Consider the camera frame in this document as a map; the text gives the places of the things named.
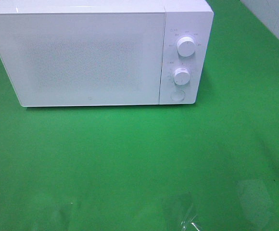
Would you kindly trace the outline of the white microwave door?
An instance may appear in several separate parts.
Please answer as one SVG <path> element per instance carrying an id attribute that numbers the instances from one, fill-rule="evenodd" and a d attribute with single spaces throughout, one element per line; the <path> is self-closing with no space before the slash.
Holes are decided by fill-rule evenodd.
<path id="1" fill-rule="evenodd" d="M 0 57 L 24 107 L 159 102 L 164 13 L 1 14 Z"/>

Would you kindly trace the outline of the round door release button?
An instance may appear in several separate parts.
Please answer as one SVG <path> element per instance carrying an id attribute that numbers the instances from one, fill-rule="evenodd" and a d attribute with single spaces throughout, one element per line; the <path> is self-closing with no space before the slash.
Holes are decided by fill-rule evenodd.
<path id="1" fill-rule="evenodd" d="M 185 99 L 185 92 L 183 90 L 175 90 L 171 93 L 171 100 L 180 102 Z"/>

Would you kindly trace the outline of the white microwave oven body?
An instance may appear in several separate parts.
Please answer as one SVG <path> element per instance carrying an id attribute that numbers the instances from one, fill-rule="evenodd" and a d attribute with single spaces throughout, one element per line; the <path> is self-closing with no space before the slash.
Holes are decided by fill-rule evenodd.
<path id="1" fill-rule="evenodd" d="M 197 98 L 214 13 L 204 0 L 0 0 L 1 14 L 94 14 L 164 13 L 164 39 L 161 62 L 159 102 L 157 104 L 193 104 Z M 195 53 L 182 57 L 177 41 L 190 36 Z M 186 68 L 190 81 L 174 83 L 174 71 Z M 183 90 L 185 99 L 171 100 L 171 93 Z"/>

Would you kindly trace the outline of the white microwave knob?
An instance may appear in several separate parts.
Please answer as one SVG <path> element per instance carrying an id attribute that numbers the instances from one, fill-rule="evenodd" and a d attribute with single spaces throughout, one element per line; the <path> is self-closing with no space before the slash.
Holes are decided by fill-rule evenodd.
<path id="1" fill-rule="evenodd" d="M 192 37 L 184 36 L 177 41 L 177 52 L 182 57 L 189 57 L 195 53 L 195 42 Z"/>
<path id="2" fill-rule="evenodd" d="M 174 71 L 174 83 L 176 85 L 186 85 L 190 81 L 190 72 L 186 68 L 178 68 Z"/>

